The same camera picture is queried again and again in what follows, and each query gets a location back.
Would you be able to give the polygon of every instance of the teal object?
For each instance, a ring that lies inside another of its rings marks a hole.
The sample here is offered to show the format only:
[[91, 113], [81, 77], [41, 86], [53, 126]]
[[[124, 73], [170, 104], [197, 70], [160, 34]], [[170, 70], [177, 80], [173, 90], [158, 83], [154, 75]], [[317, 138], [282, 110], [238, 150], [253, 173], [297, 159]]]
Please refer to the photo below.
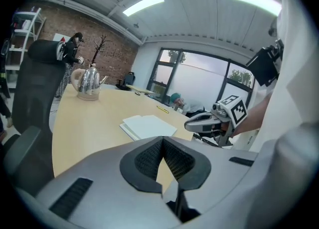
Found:
[[174, 93], [170, 96], [170, 101], [173, 103], [177, 98], [180, 98], [180, 94]]

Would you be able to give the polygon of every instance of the black jacket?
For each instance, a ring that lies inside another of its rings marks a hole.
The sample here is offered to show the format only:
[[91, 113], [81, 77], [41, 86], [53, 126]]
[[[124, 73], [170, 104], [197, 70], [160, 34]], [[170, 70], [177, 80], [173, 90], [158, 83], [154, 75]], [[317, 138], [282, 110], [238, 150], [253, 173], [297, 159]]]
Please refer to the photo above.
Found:
[[77, 46], [69, 41], [65, 43], [65, 50], [63, 54], [63, 61], [73, 66], [74, 63], [78, 63], [79, 59], [75, 58], [77, 52]]

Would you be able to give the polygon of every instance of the white ceiling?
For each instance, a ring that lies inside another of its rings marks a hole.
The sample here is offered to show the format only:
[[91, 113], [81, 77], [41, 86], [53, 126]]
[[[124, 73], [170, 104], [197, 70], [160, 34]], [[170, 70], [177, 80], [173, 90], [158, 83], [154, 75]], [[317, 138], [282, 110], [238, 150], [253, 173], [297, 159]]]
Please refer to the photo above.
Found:
[[140, 39], [144, 37], [205, 38], [250, 53], [274, 42], [268, 29], [274, 16], [235, 0], [165, 0], [130, 17], [123, 11], [140, 0], [73, 0], [119, 23]]

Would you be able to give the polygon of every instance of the person's hand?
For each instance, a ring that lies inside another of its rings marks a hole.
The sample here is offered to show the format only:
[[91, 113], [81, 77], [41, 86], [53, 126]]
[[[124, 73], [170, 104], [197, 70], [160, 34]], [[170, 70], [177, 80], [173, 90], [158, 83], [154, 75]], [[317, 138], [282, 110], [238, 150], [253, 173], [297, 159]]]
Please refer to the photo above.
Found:
[[82, 56], [79, 56], [78, 59], [79, 59], [79, 64], [80, 64], [80, 65], [84, 65], [84, 59], [83, 59], [83, 57], [82, 57]]
[[6, 126], [7, 126], [7, 128], [10, 128], [11, 126], [13, 126], [13, 122], [12, 122], [12, 118], [11, 117], [8, 117], [6, 119]]
[[[229, 122], [227, 123], [221, 123], [221, 127], [220, 129], [223, 130], [223, 131], [227, 131], [228, 130], [228, 127], [229, 127]], [[234, 137], [235, 135], [237, 135], [236, 133], [236, 130], [234, 131], [234, 133], [230, 136], [231, 138]]]

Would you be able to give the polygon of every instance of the window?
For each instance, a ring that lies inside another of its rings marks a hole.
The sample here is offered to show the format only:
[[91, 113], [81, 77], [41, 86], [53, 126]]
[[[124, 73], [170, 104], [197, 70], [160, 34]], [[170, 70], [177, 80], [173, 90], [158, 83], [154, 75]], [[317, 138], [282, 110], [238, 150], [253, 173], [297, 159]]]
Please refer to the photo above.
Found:
[[255, 78], [244, 66], [230, 59], [187, 50], [162, 49], [147, 89], [155, 99], [169, 104], [173, 93], [197, 100], [210, 111], [213, 103], [231, 94], [248, 106]]
[[160, 86], [160, 85], [155, 84], [155, 83], [152, 83], [150, 91], [156, 93], [156, 96], [155, 96], [156, 100], [162, 100], [162, 98], [164, 96], [164, 93], [166, 91], [166, 87]]
[[157, 82], [167, 84], [172, 70], [173, 70], [173, 67], [159, 65], [157, 70], [154, 72], [152, 79]]
[[254, 76], [251, 71], [236, 64], [230, 64], [227, 77], [249, 88], [253, 86]]
[[209, 110], [222, 87], [228, 62], [209, 56], [183, 53], [167, 95], [200, 101]]
[[162, 49], [155, 62], [147, 89], [156, 93], [155, 99], [162, 103], [167, 102], [167, 87], [171, 83], [181, 56], [181, 51]]
[[175, 63], [178, 57], [179, 51], [177, 50], [163, 50], [159, 58], [161, 62]]

